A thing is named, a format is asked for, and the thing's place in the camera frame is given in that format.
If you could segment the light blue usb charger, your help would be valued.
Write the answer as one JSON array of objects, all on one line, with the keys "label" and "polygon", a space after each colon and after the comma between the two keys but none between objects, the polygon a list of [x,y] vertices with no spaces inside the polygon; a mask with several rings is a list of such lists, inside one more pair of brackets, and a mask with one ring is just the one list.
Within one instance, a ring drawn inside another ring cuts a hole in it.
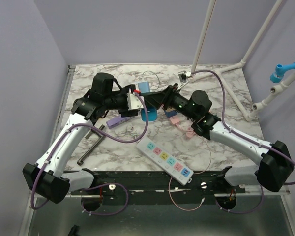
[{"label": "light blue usb charger", "polygon": [[140,93],[150,93],[150,85],[149,82],[143,81],[138,83],[138,89]]}]

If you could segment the pink round plug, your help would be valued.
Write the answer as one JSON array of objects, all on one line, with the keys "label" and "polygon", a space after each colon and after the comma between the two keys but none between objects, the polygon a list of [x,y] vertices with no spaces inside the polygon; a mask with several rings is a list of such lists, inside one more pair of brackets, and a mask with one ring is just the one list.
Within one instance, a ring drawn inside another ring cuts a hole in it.
[{"label": "pink round plug", "polygon": [[194,132],[193,131],[188,131],[188,132],[186,132],[185,135],[186,135],[187,138],[191,139],[194,136]]}]

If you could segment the white power strip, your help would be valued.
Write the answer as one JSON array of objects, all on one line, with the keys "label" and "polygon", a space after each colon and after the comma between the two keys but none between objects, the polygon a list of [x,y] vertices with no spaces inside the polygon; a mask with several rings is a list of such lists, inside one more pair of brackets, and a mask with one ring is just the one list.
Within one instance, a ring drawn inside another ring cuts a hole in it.
[{"label": "white power strip", "polygon": [[150,138],[143,137],[136,148],[181,185],[192,181],[194,172]]}]

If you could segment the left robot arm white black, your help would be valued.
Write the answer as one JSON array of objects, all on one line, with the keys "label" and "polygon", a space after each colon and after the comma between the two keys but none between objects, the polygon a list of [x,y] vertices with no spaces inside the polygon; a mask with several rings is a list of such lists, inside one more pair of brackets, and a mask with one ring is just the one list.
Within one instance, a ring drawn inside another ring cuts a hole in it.
[{"label": "left robot arm white black", "polygon": [[135,115],[128,110],[128,95],[133,94],[134,84],[113,90],[117,79],[108,73],[97,73],[91,88],[74,101],[65,127],[49,149],[35,164],[27,163],[22,170],[32,194],[39,194],[55,204],[61,202],[72,184],[64,177],[64,169],[73,151],[96,122],[107,111],[117,110],[126,115]]}]

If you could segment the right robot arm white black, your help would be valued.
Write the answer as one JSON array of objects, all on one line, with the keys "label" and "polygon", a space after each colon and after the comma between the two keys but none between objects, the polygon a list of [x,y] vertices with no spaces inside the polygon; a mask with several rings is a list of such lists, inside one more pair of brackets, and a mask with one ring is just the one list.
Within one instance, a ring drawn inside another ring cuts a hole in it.
[{"label": "right robot arm white black", "polygon": [[261,185],[278,192],[294,170],[287,146],[281,142],[266,142],[224,124],[209,112],[212,102],[205,91],[196,90],[189,99],[177,92],[177,85],[158,92],[143,93],[145,104],[159,109],[173,108],[190,119],[194,132],[207,140],[222,143],[249,158],[253,164],[226,167],[216,181],[217,189],[229,192],[238,185]]}]

